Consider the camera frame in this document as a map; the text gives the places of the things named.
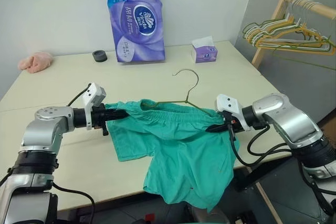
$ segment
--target pink cloth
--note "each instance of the pink cloth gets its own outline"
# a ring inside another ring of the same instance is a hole
[[[51,65],[53,57],[48,52],[36,52],[17,65],[18,69],[27,69],[29,73],[36,73],[44,70]]]

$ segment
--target teal shorts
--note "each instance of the teal shorts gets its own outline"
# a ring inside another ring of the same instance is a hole
[[[153,156],[143,189],[159,194],[166,203],[186,201],[210,211],[233,177],[235,155],[228,132],[209,133],[223,124],[214,110],[210,115],[194,107],[151,100],[106,104],[129,117],[107,122],[119,161]]]

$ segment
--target small tissue box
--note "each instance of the small tissue box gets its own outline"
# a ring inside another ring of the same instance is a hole
[[[192,41],[192,57],[195,63],[216,61],[218,50],[212,40],[212,36]]]

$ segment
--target hanger hook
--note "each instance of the hanger hook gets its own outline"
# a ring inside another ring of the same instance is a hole
[[[182,72],[182,71],[190,71],[190,72],[194,73],[194,74],[196,75],[196,77],[197,77],[196,84],[195,84],[191,89],[188,90],[188,94],[187,94],[187,97],[186,97],[186,99],[185,99],[185,101],[188,101],[190,91],[191,91],[192,89],[194,89],[194,88],[197,86],[197,84],[198,84],[199,76],[198,76],[198,74],[197,74],[194,70],[189,69],[189,68],[183,68],[183,69],[179,70],[176,74],[173,74],[173,76],[177,76],[177,75],[178,75],[180,72]]]

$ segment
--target tissue box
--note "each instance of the tissue box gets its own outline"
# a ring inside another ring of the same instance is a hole
[[[192,44],[192,57],[195,63],[216,61],[218,50],[212,36],[193,40]]]
[[[165,59],[160,0],[108,0],[118,62]]]

